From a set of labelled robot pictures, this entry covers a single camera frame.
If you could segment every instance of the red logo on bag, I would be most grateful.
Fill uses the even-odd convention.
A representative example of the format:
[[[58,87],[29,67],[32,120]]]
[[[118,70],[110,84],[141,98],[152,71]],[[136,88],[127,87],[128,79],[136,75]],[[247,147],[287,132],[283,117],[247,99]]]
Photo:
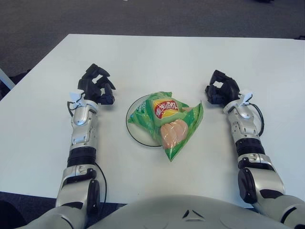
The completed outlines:
[[[162,118],[162,115],[164,114],[165,111],[167,110],[176,110],[178,111],[178,105],[174,100],[170,101],[164,101],[156,105],[154,108],[154,113],[158,118]]]

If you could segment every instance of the silver robot arm segment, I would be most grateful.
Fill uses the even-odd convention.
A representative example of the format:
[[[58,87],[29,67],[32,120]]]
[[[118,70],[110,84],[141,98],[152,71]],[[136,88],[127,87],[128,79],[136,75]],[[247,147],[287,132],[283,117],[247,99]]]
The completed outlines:
[[[222,87],[213,86],[215,81],[222,82]],[[228,114],[238,154],[241,198],[263,215],[291,228],[305,228],[305,202],[285,195],[283,182],[264,152],[260,140],[262,131],[258,132],[254,124],[254,114],[249,109],[252,93],[240,92],[232,78],[217,70],[206,92],[209,102],[224,105],[224,113]]]
[[[93,83],[93,79],[102,75]],[[77,93],[70,93],[68,109],[72,116],[73,133],[67,168],[64,170],[55,208],[22,228],[82,229],[87,217],[100,208],[100,184],[96,180],[98,104],[113,104],[110,75],[92,64],[79,80]]]

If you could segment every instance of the green snack bag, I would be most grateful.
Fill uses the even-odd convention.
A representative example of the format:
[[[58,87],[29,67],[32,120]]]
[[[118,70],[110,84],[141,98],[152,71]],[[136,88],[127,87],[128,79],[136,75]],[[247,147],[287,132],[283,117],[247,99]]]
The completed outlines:
[[[171,92],[157,92],[137,107],[129,123],[147,130],[160,142],[169,160],[178,154],[203,118],[203,106],[189,107],[173,99]]]

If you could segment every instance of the food image on bag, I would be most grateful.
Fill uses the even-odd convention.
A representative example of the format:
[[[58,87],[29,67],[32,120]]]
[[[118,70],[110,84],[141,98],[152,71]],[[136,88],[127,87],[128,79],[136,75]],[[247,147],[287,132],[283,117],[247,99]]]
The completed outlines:
[[[192,136],[202,118],[201,103],[189,107],[172,98],[171,92],[157,92],[145,97],[130,115],[128,122],[147,131],[163,146],[172,161]]]

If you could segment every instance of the white table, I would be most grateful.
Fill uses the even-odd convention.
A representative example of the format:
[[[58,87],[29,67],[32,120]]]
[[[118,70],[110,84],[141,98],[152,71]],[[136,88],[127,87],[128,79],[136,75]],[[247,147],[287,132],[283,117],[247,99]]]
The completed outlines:
[[[239,197],[227,117],[204,94],[215,69],[254,92],[265,152],[286,193],[305,199],[305,43],[249,38],[68,35],[0,102],[0,191],[57,196],[72,131],[66,101],[92,63],[117,88],[115,104],[101,106],[99,116],[107,202],[192,194],[250,206]],[[163,149],[134,141],[125,125],[131,103],[156,91],[204,106],[203,121],[173,162]]]

